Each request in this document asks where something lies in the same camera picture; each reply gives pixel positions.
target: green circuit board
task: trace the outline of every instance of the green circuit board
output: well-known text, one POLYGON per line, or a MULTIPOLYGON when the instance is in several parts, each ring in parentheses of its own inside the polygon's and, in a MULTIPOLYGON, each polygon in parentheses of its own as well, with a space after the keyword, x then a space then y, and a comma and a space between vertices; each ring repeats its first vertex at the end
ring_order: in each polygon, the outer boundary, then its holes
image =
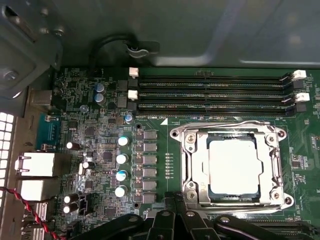
MULTIPOLYGON (((217 76, 265 76, 278 77, 292 72, 291 69, 233 69, 233 68, 140 68, 139 74, 148 76, 172 75, 193 76, 199 72, 210 72, 217 76)), ((66 112, 60 117, 60 141, 58 151, 68 152, 67 142, 78 142, 86 146, 85 152, 71 152, 71 173, 63 178, 61 196, 82 191, 95 193, 95 212, 87 216, 76 213, 64 216, 62 199, 59 199, 56 228, 78 219, 82 231, 88 231, 101 223, 124 214, 134 213, 144 216, 147 211, 164 207, 166 191, 181 190, 181 150, 177 141, 170 138, 170 130, 190 122, 241 122, 245 120, 270 121, 287 131, 288 137, 280 142, 284 191, 294 197, 294 205, 273 214, 238 214, 238 217, 268 220, 306 220, 320 225, 320 70, 307 70, 301 92, 310 94, 306 102, 307 111, 290 117, 280 116, 158 116, 138 115, 134 122, 126 124, 124 116, 128 89, 127 68, 102 68, 98 75, 88 78, 86 68, 64 68, 56 73, 54 84, 66 100, 66 112), (94 87, 102 83, 106 88, 106 102, 94 102, 94 87), (88 106, 88 112, 80 112, 81 106, 88 106), (138 135, 145 131, 156 131, 156 139, 144 140, 155 143, 157 163, 145 167, 156 168, 155 203, 134 201, 134 169, 137 167, 137 148, 140 147, 138 135), (120 136, 129 138, 127 146, 119 147, 120 136), (117 164, 116 156, 127 154, 128 163, 117 164), (92 158, 96 168, 90 173, 79 175, 79 163, 92 158), (115 174, 119 170, 128 172, 127 180, 121 182, 128 189, 126 197, 115 197, 119 183, 115 174)))

